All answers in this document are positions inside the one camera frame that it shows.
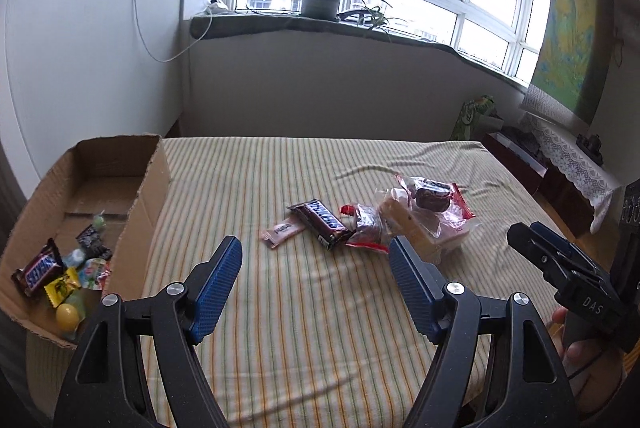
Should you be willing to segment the person right hand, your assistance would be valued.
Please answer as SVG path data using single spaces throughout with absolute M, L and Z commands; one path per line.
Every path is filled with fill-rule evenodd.
M 576 313 L 559 307 L 553 312 L 552 322 L 560 328 L 554 344 L 568 378 L 584 373 L 605 352 L 594 327 Z

